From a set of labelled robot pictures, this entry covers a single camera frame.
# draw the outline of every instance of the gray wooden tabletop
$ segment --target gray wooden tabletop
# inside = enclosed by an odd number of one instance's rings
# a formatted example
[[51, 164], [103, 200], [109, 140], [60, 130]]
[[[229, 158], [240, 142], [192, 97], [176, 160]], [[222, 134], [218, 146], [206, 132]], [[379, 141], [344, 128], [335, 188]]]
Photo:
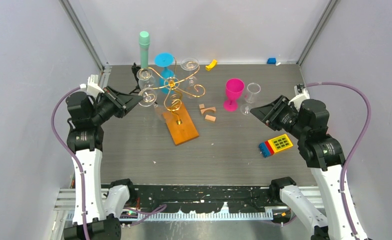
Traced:
[[[177, 76], [185, 72], [177, 67]], [[135, 107], [123, 119], [112, 118], [103, 125], [105, 131], [102, 183], [130, 178], [136, 184], [186, 185], [268, 185], [272, 179], [290, 176], [298, 185], [316, 185], [295, 145], [289, 150], [264, 158], [258, 145], [284, 132], [272, 131], [252, 115], [238, 109], [227, 112], [225, 83], [240, 78], [246, 85], [258, 83], [261, 93], [256, 107], [280, 95], [294, 96], [293, 87], [302, 83], [297, 65], [218, 65], [207, 72], [201, 66], [196, 75], [205, 86], [201, 98], [183, 97], [183, 102], [200, 137], [175, 146], [164, 122], [154, 108]], [[109, 86], [124, 93], [136, 85], [130, 66], [114, 66]], [[216, 107], [215, 123], [204, 120], [199, 104]]]

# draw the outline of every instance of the white wall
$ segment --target white wall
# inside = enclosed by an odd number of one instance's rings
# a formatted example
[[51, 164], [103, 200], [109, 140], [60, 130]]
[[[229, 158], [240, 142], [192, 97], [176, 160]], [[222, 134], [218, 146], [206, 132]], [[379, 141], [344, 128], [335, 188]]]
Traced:
[[[42, 240], [73, 165], [50, 117], [98, 72], [58, 0], [0, 1], [0, 240]], [[57, 117], [66, 139], [65, 105]]]
[[140, 31], [151, 34], [149, 60], [162, 52], [201, 63], [296, 62], [328, 0], [71, 0], [111, 65], [140, 61]]
[[[343, 82], [369, 98], [369, 130], [349, 166], [348, 180], [368, 236], [392, 240], [392, 1], [340, 1], [302, 65], [307, 83]], [[366, 117], [360, 97], [317, 86], [311, 96], [330, 111], [330, 131], [349, 153]]]

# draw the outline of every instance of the pink plastic cup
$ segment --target pink plastic cup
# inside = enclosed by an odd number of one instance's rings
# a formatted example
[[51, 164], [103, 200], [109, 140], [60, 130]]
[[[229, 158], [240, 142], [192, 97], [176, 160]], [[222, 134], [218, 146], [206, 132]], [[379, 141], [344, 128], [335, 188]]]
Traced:
[[236, 100], [241, 96], [244, 90], [244, 82], [238, 78], [232, 78], [225, 85], [225, 95], [228, 100], [224, 102], [224, 108], [227, 111], [236, 111], [238, 104]]

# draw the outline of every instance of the orange wooden board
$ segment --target orange wooden board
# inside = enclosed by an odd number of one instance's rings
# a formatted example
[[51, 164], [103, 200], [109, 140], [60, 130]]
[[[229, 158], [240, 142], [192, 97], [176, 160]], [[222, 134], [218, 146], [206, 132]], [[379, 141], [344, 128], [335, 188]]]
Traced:
[[170, 112], [164, 112], [163, 117], [166, 119], [166, 125], [171, 133], [172, 140], [174, 140], [174, 143], [177, 146], [197, 138], [199, 133], [197, 132], [190, 115], [188, 115], [184, 104], [181, 105], [176, 113], [180, 116], [182, 121], [180, 125], [177, 124], [177, 117]]

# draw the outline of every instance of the gold wire rack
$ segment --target gold wire rack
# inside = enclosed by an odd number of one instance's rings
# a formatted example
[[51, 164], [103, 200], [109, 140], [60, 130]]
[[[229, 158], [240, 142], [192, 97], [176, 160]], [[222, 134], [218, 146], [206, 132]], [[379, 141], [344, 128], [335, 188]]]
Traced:
[[[165, 85], [164, 86], [160, 86], [160, 87], [153, 87], [153, 90], [157, 90], [157, 89], [163, 89], [163, 88], [167, 88], [169, 89], [168, 94], [166, 95], [165, 100], [163, 101], [163, 106], [165, 106], [165, 108], [170, 111], [173, 115], [175, 115], [177, 117], [177, 123], [180, 124], [181, 120], [179, 115], [176, 113], [176, 111], [178, 111], [182, 105], [182, 97], [183, 94], [187, 94], [188, 96], [194, 97], [194, 98], [199, 98], [205, 95], [206, 93], [206, 89], [203, 85], [201, 84], [195, 84], [192, 87], [194, 88], [195, 92], [197, 93], [201, 93], [199, 95], [196, 94], [192, 94], [190, 92], [187, 92], [181, 88], [179, 88], [180, 83], [182, 83], [183, 81], [191, 78], [192, 76], [194, 76], [197, 72], [199, 72], [200, 70], [200, 65], [199, 63], [195, 62], [195, 61], [190, 61], [188, 63], [193, 63], [193, 64], [197, 64], [197, 70], [194, 71], [194, 73], [190, 74], [188, 77], [184, 78], [184, 79], [178, 79], [175, 77], [175, 72], [177, 70], [177, 60], [174, 58], [175, 61], [175, 66], [174, 66], [174, 75], [172, 77], [168, 77], [168, 78], [164, 78], [162, 77], [154, 68], [152, 67], [148, 67], [148, 69], [150, 69], [151, 71], [153, 71], [157, 76], [159, 76], [161, 79], [164, 80]], [[149, 93], [146, 94], [147, 96], [149, 95], [153, 95], [151, 97], [155, 97], [153, 93]]]

